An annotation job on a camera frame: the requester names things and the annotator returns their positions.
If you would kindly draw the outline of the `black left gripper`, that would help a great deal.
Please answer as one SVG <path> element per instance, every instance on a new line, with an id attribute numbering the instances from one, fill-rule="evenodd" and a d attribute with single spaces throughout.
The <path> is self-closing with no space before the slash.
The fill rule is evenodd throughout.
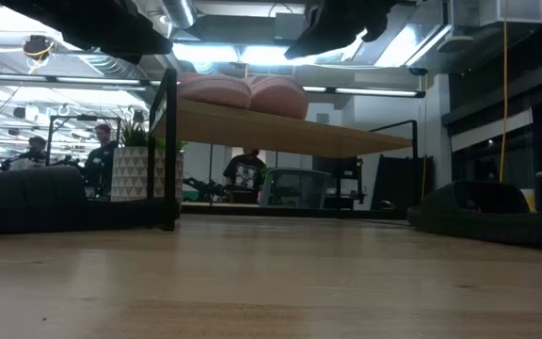
<path id="1" fill-rule="evenodd" d="M 65 42 L 84 50 L 98 48 L 132 64 L 172 48 L 132 0 L 0 0 L 0 4 L 59 31 Z"/>

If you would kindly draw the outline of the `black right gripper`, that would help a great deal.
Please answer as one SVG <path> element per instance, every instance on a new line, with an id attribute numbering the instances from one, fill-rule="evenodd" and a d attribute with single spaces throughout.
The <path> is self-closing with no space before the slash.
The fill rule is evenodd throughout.
<path id="1" fill-rule="evenodd" d="M 284 53 L 288 60 L 320 55 L 350 45 L 365 30 L 373 41 L 387 29 L 393 0 L 323 0 L 313 23 Z"/>

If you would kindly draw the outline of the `pink slide sandal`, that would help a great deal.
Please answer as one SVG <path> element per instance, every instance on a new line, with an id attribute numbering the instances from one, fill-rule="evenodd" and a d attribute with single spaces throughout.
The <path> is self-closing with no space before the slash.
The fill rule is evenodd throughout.
<path id="1" fill-rule="evenodd" d="M 181 73 L 177 79 L 178 97 L 194 102 L 248 109 L 250 86 L 239 78 L 221 74 Z"/>
<path id="2" fill-rule="evenodd" d="M 246 79 L 252 111 L 305 120 L 309 108 L 306 91 L 289 76 L 256 75 Z"/>

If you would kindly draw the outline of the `black slide sandal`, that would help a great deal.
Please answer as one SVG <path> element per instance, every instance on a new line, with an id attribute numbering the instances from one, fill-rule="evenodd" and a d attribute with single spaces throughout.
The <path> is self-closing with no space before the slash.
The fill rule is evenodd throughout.
<path id="1" fill-rule="evenodd" d="M 174 228 L 173 198 L 90 200 L 78 169 L 58 166 L 0 172 L 0 234 Z"/>
<path id="2" fill-rule="evenodd" d="M 507 184 L 452 182 L 409 207 L 407 221 L 420 232 L 542 249 L 542 212 Z"/>

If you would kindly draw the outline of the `wooden shelf black metal legs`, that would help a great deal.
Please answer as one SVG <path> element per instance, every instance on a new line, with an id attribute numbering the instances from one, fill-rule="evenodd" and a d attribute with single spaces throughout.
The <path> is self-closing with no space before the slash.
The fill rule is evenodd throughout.
<path id="1" fill-rule="evenodd" d="M 368 132 L 340 126 L 295 120 L 222 105 L 188 101 L 178 97 L 178 73 L 165 70 L 151 106 L 148 133 L 147 198 L 154 198 L 155 141 L 166 142 L 164 231 L 174 231 L 179 218 L 176 204 L 176 152 L 179 141 L 208 143 L 299 153 L 336 161 L 334 218 L 342 218 L 342 161 L 357 155 L 411 148 L 418 158 L 417 122 L 409 120 L 412 137 L 383 135 L 382 128 Z"/>

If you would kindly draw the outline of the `long ceiling light strip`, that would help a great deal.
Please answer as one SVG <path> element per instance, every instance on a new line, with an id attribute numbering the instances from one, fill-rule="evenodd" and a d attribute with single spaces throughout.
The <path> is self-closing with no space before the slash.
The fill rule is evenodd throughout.
<path id="1" fill-rule="evenodd" d="M 335 87 L 314 87 L 304 86 L 303 89 L 309 93 L 321 93 L 332 95 L 356 95 L 356 96 L 377 96 L 377 97 L 398 97 L 398 98 L 423 98 L 424 91 L 402 90 L 402 89 L 371 89 L 371 88 L 335 88 Z"/>
<path id="2" fill-rule="evenodd" d="M 24 85 L 46 84 L 47 86 L 91 86 L 112 90 L 143 90 L 160 85 L 159 81 L 145 79 L 118 79 L 104 77 L 74 77 L 57 75 L 33 75 L 21 73 L 0 73 L 0 83 L 18 83 Z"/>

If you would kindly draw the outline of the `person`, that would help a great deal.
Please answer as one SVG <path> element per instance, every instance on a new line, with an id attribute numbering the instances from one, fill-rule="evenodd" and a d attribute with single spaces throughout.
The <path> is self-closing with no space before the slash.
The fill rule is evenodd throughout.
<path id="1" fill-rule="evenodd" d="M 98 198 L 108 197 L 112 186 L 114 154 L 119 143 L 111 138 L 111 132 L 107 124 L 98 124 L 95 127 L 100 147 L 89 153 L 83 170 L 87 187 L 92 188 Z"/>
<path id="2" fill-rule="evenodd" d="M 231 159 L 223 171 L 226 188 L 233 203 L 257 204 L 264 182 L 265 163 L 259 150 L 243 149 L 243 154 Z"/>
<path id="3" fill-rule="evenodd" d="M 28 142 L 28 150 L 5 160 L 0 166 L 1 171 L 29 170 L 41 168 L 45 165 L 46 140 L 42 137 L 32 137 Z"/>

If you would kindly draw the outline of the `black equipment rack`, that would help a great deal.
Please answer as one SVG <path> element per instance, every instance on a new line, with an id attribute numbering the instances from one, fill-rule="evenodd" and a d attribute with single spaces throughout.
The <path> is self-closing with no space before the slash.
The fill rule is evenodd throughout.
<path id="1" fill-rule="evenodd" d="M 356 205 L 364 204 L 363 164 L 360 157 L 339 159 L 337 162 L 336 198 L 342 209 L 354 210 Z"/>

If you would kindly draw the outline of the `grey blue office chair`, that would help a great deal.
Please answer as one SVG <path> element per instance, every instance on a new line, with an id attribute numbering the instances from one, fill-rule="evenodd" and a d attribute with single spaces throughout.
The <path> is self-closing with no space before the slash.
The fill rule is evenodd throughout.
<path id="1" fill-rule="evenodd" d="M 262 208 L 320 210 L 324 208 L 332 176 L 312 169 L 274 168 L 265 175 Z"/>

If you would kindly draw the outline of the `green plant in patterned pot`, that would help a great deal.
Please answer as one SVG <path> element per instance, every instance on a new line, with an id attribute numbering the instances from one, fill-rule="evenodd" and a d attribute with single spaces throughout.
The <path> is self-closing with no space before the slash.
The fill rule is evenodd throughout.
<path id="1" fill-rule="evenodd" d="M 148 139 L 143 122 L 125 120 L 120 128 L 120 147 L 114 151 L 111 201 L 128 202 L 147 198 Z M 165 193 L 166 141 L 155 140 L 153 197 Z M 175 162 L 175 199 L 183 200 L 183 153 L 186 142 L 178 141 Z"/>

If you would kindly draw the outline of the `black panel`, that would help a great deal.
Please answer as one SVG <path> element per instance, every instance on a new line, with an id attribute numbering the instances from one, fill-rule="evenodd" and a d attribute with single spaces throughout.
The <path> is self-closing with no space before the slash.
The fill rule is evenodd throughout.
<path id="1" fill-rule="evenodd" d="M 434 157 L 416 161 L 406 157 L 381 155 L 375 178 L 372 210 L 393 209 L 405 212 L 435 188 Z"/>

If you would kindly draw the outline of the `white ceiling box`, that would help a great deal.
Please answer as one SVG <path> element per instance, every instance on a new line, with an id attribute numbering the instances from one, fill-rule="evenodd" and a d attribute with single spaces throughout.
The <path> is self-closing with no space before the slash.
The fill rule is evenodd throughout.
<path id="1" fill-rule="evenodd" d="M 542 0 L 448 0 L 456 26 L 542 24 Z"/>

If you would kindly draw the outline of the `silver ceiling duct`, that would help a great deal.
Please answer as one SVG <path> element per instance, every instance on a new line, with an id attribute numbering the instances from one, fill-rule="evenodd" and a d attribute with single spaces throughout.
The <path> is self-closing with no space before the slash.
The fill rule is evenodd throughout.
<path id="1" fill-rule="evenodd" d="M 156 75 L 147 74 L 141 67 L 121 58 L 101 53 L 79 54 L 78 57 L 103 77 L 158 80 Z"/>

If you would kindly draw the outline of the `black metal table frame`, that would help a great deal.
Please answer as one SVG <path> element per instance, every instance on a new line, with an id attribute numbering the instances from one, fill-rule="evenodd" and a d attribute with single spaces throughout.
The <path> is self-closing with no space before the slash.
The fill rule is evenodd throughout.
<path id="1" fill-rule="evenodd" d="M 406 212 L 398 210 L 336 210 L 336 209 L 294 209 L 260 207 L 256 204 L 184 202 L 183 214 L 278 217 L 278 218 L 343 218 L 343 219 L 385 219 L 405 220 Z"/>

